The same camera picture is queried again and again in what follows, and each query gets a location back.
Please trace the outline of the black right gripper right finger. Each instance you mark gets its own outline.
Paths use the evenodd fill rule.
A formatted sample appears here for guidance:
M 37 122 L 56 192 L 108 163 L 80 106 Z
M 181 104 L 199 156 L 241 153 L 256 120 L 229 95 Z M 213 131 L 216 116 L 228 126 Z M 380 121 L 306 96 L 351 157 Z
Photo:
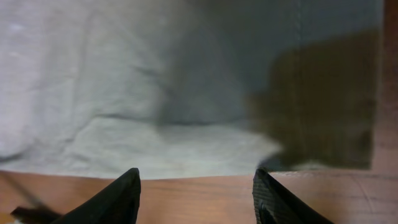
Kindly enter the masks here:
M 256 169 L 252 196 L 257 224 L 333 224 L 273 178 Z

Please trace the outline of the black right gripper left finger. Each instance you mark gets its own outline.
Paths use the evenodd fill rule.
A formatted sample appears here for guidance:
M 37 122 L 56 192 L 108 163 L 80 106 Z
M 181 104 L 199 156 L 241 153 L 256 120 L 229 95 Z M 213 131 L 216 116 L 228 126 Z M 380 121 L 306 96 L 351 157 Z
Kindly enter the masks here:
M 131 168 L 52 224 L 136 224 L 140 195 L 139 169 Z

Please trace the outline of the light green shorts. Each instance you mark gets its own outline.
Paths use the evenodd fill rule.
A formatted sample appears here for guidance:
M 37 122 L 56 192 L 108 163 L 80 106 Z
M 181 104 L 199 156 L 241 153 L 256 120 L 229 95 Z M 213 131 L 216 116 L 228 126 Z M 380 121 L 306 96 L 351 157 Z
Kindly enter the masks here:
M 369 169 L 384 3 L 1 2 L 1 169 Z

